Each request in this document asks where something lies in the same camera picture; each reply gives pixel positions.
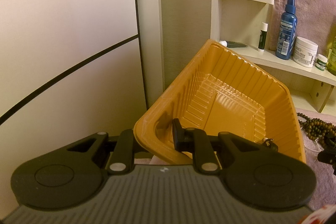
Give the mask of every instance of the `orange plastic tray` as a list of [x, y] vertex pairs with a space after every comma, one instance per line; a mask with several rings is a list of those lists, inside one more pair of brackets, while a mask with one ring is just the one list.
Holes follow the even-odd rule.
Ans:
[[134, 126], [136, 140], [171, 164], [190, 164], [174, 150], [172, 119], [208, 135], [229, 131], [305, 162], [299, 124], [287, 87], [255, 64], [208, 40]]

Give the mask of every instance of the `small black object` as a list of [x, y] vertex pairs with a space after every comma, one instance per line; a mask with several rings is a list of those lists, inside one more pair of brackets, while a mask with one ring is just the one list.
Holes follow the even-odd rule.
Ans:
[[218, 161], [204, 130], [182, 128], [179, 119], [173, 119], [173, 140], [177, 151], [193, 154], [194, 166], [198, 172], [204, 174], [219, 172]]
[[318, 153], [317, 160], [325, 164], [330, 164], [334, 168], [334, 175], [336, 176], [336, 150], [325, 149]]
[[234, 41], [226, 41], [226, 43], [227, 43], [227, 47], [228, 48], [243, 48], [243, 47], [247, 47], [247, 45], [245, 45], [243, 43], [234, 42]]
[[272, 149], [275, 152], [278, 152], [278, 146], [273, 142], [274, 139], [266, 139], [263, 143], [262, 146], [265, 146], [269, 149]]
[[[120, 134], [118, 138], [118, 142], [113, 150], [113, 154], [110, 158], [110, 161], [107, 163], [107, 171], [109, 174], [125, 174], [133, 170], [134, 168], [134, 135], [133, 130], [127, 129]], [[124, 165], [124, 168], [120, 168], [119, 170], [112, 169], [110, 166], [113, 165]]]

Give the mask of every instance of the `yellow bottle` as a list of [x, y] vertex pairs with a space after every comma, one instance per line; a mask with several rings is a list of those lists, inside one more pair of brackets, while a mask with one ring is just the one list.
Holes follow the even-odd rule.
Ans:
[[336, 75], [336, 23], [334, 23], [330, 29], [327, 48], [331, 49], [330, 56], [328, 56], [328, 71], [333, 75]]

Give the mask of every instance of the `metal pin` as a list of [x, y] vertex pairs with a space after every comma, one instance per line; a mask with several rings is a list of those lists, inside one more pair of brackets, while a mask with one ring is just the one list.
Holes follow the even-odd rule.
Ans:
[[123, 164], [122, 162], [115, 162], [110, 165], [110, 169], [112, 171], [123, 171], [126, 169], [126, 165]]
[[213, 162], [206, 162], [205, 164], [202, 164], [201, 167], [204, 171], [212, 172], [217, 170], [218, 165], [214, 164]]

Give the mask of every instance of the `beige wall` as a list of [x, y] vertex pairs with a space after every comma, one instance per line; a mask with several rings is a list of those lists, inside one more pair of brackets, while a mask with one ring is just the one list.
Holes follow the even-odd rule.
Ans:
[[210, 38], [211, 0], [161, 0], [165, 85]]

